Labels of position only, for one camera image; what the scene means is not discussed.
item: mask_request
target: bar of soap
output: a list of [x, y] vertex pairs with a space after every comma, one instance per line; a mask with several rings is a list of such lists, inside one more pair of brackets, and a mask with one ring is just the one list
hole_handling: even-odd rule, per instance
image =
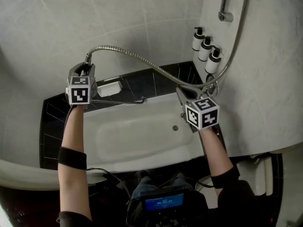
[[117, 94], [122, 91], [121, 82], [116, 81], [106, 85], [102, 85], [98, 87], [98, 94], [101, 97], [111, 96], [113, 94]]

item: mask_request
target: jeans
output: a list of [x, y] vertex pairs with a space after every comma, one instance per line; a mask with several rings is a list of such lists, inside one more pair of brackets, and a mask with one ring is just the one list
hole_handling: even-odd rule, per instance
[[[177, 178], [174, 183], [173, 183], [173, 187], [177, 187], [177, 186], [184, 186], [188, 189], [193, 190], [193, 186], [188, 184], [185, 181], [184, 175], [182, 173], [178, 173], [177, 174]], [[139, 185], [136, 187], [136, 189], [134, 190], [131, 200], [136, 200], [140, 198], [140, 193], [141, 192], [147, 192], [147, 191], [153, 191], [155, 190], [157, 187], [155, 185], [152, 184], [152, 179], [149, 176], [145, 176], [144, 178], [141, 179]]]

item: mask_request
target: shoe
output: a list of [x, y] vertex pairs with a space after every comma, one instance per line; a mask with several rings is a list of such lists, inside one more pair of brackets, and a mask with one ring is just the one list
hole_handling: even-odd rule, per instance
[[183, 172], [181, 172], [181, 171], [177, 171], [172, 177], [171, 177], [171, 179], [173, 179], [173, 178], [176, 178], [177, 177], [177, 175], [179, 174], [179, 173], [182, 173], [183, 175], [184, 175], [184, 173]]
[[141, 178], [141, 179], [144, 178], [145, 176], [149, 176], [149, 177], [150, 177], [150, 175], [148, 174], [148, 172], [145, 171], [145, 170], [140, 171], [140, 172], [139, 172], [139, 175], [140, 175], [140, 178]]

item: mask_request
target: black cord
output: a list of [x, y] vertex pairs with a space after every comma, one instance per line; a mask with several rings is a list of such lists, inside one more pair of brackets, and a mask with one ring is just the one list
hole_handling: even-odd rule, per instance
[[191, 177], [185, 177], [185, 176], [177, 176], [177, 177], [174, 177], [174, 178], [171, 178], [169, 179], [168, 181], [166, 181], [165, 183], [161, 184], [160, 186], [158, 186], [157, 188], [160, 188], [160, 187], [163, 187], [165, 184], [173, 181], [173, 180], [176, 180], [178, 178], [185, 178], [185, 179], [189, 179], [189, 180], [193, 180], [195, 181], [196, 183], [198, 183], [199, 185], [203, 186], [203, 187], [206, 187], [206, 188], [213, 188], [214, 186], [211, 186], [211, 185], [207, 185], [207, 184], [204, 184], [204, 183], [201, 183], [199, 182], [198, 180], [194, 179], [194, 178], [191, 178]]
[[89, 169], [86, 169], [86, 171], [91, 171], [91, 170], [100, 170], [100, 171], [103, 171], [103, 172], [105, 172], [107, 174], [110, 174], [111, 176], [113, 176], [114, 178], [116, 178], [120, 183], [122, 183], [122, 185], [123, 185], [123, 187], [124, 187], [124, 189], [125, 189], [125, 191], [127, 193], [129, 201], [131, 200], [131, 195], [130, 195], [130, 193], [128, 191], [128, 188], [126, 187], [126, 185], [124, 184], [124, 182], [119, 177], [115, 176], [114, 174], [110, 173], [109, 171], [107, 171], [107, 170], [105, 170], [103, 168], [89, 168]]

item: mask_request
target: soap dispenser bottle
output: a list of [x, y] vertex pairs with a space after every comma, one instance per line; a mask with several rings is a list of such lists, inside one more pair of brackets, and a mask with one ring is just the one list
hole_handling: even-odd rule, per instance
[[208, 74], [215, 74], [221, 62], [221, 58], [219, 57], [220, 49], [217, 47], [214, 48], [215, 48], [214, 52], [209, 55], [207, 63], [205, 65], [205, 71]]
[[203, 28], [202, 27], [195, 27], [195, 29], [197, 29], [197, 32], [194, 33], [194, 40], [193, 40], [192, 48], [193, 48], [194, 51], [199, 51], [200, 46], [201, 46], [201, 42], [204, 38], [204, 36], [202, 36]]
[[201, 43], [198, 59], [201, 61], [207, 61], [210, 52], [212, 51], [212, 46], [210, 45], [211, 38], [206, 36], [204, 41]]

